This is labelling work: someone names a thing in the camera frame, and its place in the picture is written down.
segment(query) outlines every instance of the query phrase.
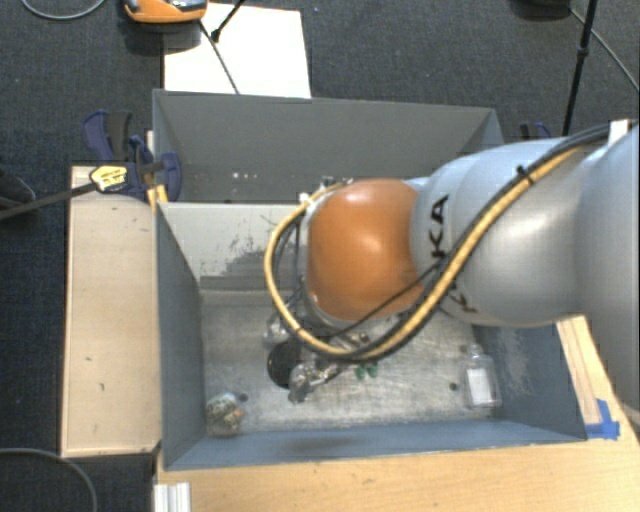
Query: white paper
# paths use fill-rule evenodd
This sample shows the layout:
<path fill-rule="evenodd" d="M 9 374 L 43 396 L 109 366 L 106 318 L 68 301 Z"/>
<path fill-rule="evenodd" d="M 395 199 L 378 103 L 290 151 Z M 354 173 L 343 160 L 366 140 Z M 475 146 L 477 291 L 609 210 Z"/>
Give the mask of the white paper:
<path fill-rule="evenodd" d="M 233 6 L 210 3 L 202 20 L 216 29 Z M 165 36 L 164 88 L 170 91 L 310 98 L 307 57 L 298 11 L 242 6 L 222 30 L 216 55 L 202 36 L 193 44 L 185 35 Z"/>

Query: wooden board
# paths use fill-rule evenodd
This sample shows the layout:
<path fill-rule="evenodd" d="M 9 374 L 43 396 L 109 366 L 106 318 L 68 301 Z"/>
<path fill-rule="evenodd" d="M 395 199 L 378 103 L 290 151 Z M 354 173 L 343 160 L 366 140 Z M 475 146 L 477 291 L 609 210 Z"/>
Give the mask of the wooden board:
<path fill-rule="evenodd" d="M 72 185 L 90 168 L 74 168 Z M 92 192 L 69 207 L 64 457 L 151 451 L 160 379 L 151 208 Z"/>

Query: small object in bin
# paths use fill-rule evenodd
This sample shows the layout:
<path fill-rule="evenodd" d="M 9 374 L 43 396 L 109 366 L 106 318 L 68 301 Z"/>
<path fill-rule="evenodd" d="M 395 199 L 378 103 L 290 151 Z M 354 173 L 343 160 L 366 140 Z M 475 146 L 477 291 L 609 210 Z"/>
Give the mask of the small object in bin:
<path fill-rule="evenodd" d="M 232 436 L 240 433 L 240 421 L 244 411 L 238 409 L 233 393 L 222 393 L 207 403 L 207 433 L 210 436 Z"/>
<path fill-rule="evenodd" d="M 472 409 L 499 407 L 502 398 L 498 388 L 493 359 L 476 343 L 469 347 L 471 357 L 462 363 L 462 382 L 467 406 Z"/>

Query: black cable on floor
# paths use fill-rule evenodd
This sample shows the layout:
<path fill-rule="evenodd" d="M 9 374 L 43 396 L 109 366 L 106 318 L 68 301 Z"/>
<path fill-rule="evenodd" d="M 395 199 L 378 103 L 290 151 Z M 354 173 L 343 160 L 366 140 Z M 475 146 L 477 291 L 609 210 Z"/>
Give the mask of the black cable on floor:
<path fill-rule="evenodd" d="M 45 459 L 52 460 L 56 464 L 66 464 L 71 469 L 73 469 L 73 471 L 75 471 L 75 473 L 80 478 L 82 478 L 87 489 L 89 490 L 89 493 L 91 494 L 91 510 L 92 512 L 98 512 L 98 496 L 96 494 L 96 488 L 94 487 L 93 483 L 91 482 L 91 479 L 84 472 L 84 470 L 74 462 L 71 462 L 70 460 L 65 459 L 63 457 L 60 457 L 55 453 L 47 452 L 44 450 L 37 450 L 34 448 L 1 448 L 0 449 L 0 457 L 8 456 L 8 455 L 18 455 L 18 456 L 35 455 L 36 457 L 43 457 Z"/>

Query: clear bottle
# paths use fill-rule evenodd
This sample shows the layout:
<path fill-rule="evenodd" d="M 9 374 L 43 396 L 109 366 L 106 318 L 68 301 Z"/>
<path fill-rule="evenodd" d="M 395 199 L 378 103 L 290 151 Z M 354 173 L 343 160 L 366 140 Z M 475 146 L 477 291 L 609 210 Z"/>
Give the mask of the clear bottle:
<path fill-rule="evenodd" d="M 472 409 L 499 407 L 502 397 L 493 359 L 477 343 L 471 343 L 469 352 L 470 357 L 461 364 L 467 406 Z"/>

